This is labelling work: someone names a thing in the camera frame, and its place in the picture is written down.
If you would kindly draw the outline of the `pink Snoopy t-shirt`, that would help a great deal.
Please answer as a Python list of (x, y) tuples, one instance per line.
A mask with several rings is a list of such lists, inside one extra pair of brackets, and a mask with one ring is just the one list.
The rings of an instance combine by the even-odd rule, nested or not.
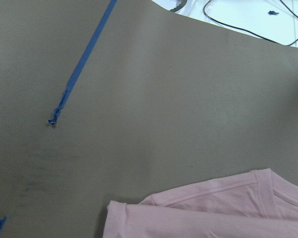
[(111, 201), (105, 238), (298, 238), (298, 186), (271, 169)]

